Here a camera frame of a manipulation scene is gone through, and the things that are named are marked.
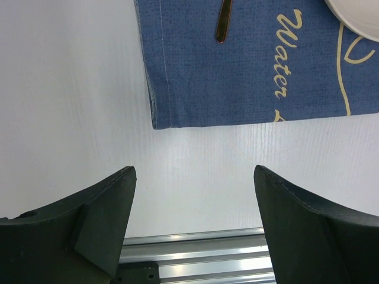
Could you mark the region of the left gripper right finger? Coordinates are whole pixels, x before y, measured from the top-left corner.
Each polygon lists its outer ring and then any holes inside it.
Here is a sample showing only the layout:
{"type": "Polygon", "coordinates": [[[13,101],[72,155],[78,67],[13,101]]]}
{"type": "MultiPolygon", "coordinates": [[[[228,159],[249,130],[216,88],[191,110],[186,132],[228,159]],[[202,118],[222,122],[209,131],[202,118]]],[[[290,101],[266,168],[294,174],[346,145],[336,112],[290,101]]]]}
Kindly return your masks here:
{"type": "Polygon", "coordinates": [[[378,283],[378,217],[254,170],[277,283],[378,283]]]}

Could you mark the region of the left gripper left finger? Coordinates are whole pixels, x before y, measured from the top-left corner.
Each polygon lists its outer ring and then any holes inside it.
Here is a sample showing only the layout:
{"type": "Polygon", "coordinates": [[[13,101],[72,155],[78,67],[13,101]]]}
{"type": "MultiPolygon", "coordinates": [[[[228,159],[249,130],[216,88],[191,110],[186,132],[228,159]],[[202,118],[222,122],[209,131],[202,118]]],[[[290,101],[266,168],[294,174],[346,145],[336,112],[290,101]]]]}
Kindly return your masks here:
{"type": "Polygon", "coordinates": [[[1,218],[1,282],[110,283],[136,181],[127,166],[52,204],[1,218]]]}

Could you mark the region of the blue placemat with gold print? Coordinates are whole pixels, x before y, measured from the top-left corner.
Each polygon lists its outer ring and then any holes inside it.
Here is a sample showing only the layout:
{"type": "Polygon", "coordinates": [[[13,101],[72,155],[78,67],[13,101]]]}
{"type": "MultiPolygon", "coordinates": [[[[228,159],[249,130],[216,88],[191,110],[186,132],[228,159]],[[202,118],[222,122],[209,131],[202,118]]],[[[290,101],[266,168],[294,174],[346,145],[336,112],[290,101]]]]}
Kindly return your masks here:
{"type": "Polygon", "coordinates": [[[136,1],[156,130],[378,112],[378,43],[324,1],[136,1]]]}

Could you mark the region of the cream ceramic plate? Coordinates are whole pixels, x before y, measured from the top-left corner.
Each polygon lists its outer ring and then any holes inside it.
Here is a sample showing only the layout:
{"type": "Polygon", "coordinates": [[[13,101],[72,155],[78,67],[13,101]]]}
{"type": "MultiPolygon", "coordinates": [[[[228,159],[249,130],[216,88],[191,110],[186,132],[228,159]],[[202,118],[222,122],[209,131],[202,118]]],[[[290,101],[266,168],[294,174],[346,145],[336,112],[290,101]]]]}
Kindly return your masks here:
{"type": "Polygon", "coordinates": [[[378,42],[379,0],[325,0],[325,3],[351,31],[378,42]]]}

